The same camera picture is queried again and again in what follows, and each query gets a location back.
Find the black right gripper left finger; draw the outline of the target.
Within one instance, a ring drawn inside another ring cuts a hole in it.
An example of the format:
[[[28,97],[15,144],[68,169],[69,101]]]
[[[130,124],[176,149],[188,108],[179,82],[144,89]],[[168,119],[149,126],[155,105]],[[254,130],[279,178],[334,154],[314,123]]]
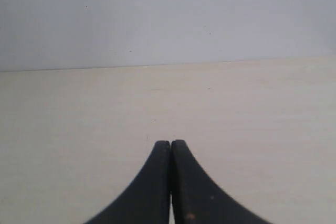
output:
[[[87,223],[169,223],[169,174],[170,143],[157,141],[130,185]]]

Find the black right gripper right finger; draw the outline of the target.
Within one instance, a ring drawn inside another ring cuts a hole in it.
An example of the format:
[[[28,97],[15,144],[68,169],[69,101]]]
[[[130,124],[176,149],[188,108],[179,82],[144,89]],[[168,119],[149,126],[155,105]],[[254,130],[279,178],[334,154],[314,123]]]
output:
[[[175,223],[268,223],[226,194],[202,169],[184,140],[171,146]]]

